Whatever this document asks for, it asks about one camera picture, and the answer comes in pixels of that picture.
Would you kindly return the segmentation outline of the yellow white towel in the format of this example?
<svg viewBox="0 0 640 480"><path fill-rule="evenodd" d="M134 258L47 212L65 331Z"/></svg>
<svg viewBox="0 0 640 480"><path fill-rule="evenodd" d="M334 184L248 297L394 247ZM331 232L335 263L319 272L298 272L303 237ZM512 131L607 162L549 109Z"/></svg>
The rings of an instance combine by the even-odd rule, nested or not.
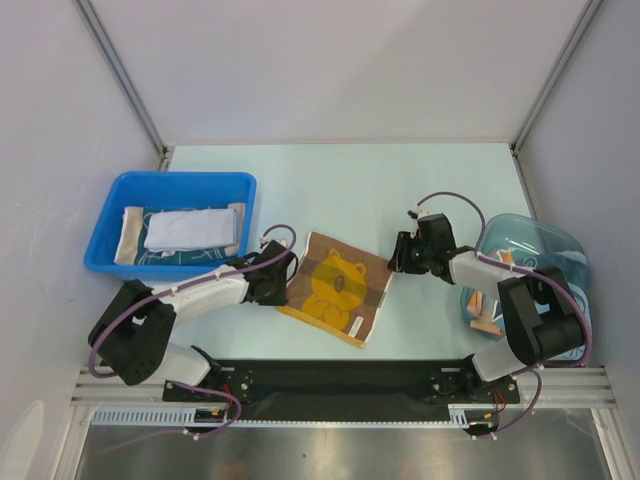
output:
<svg viewBox="0 0 640 480"><path fill-rule="evenodd" d="M385 258L312 232L288 283L287 303L276 310L363 348L390 280Z"/></svg>

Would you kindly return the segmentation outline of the white lavender towel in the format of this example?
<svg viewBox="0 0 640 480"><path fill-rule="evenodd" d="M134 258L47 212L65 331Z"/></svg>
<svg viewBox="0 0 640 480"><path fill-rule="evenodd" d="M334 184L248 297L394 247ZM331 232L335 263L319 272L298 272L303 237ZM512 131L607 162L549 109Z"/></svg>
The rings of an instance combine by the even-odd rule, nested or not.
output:
<svg viewBox="0 0 640 480"><path fill-rule="evenodd" d="M238 208L166 211L149 218L144 248L193 251L235 245L243 211Z"/></svg>

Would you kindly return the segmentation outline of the teal beige Doraemon towel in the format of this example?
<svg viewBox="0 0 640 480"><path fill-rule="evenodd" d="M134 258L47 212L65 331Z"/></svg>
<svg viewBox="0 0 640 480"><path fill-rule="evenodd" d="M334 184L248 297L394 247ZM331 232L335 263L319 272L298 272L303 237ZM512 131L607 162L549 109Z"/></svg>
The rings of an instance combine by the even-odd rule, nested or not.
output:
<svg viewBox="0 0 640 480"><path fill-rule="evenodd" d="M235 245L222 248L193 251L163 251L153 252L144 248L144 240L147 234L149 218L154 213L166 211L200 210L200 209L224 209L238 208L243 211L239 224L239 235ZM143 207L127 207L124 209L123 224L119 243L114 255L114 263L125 266L139 265L204 265L218 260L226 260L239 252L243 227L245 223L246 205L244 203L231 203L224 208L200 208L181 210L154 210Z"/></svg>

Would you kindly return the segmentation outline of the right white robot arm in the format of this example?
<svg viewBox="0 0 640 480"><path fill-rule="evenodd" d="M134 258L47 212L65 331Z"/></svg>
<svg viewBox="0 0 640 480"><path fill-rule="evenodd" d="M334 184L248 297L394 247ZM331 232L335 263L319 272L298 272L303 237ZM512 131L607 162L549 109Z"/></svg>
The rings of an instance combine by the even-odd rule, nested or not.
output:
<svg viewBox="0 0 640 480"><path fill-rule="evenodd" d="M430 274L499 302L505 337L468 356L460 377L463 395L481 402L498 380L524 373L576 348L584 363L593 346L592 329L568 282L556 266L530 269L501 262L471 246L458 246L443 214L410 211L411 231L397 234L388 269L394 273Z"/></svg>

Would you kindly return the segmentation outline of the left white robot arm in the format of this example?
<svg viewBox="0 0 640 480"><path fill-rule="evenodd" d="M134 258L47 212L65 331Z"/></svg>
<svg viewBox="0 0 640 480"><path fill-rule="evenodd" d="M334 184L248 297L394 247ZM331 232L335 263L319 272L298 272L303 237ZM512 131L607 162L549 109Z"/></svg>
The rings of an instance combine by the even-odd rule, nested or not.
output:
<svg viewBox="0 0 640 480"><path fill-rule="evenodd" d="M284 306L288 270L298 258L272 240L258 253L232 259L204 275L153 289L139 280L126 281L88 336L89 365L100 358L110 373L128 386L151 379L177 382L199 400L220 388L219 368L204 350L170 341L174 329L227 306L255 303Z"/></svg>

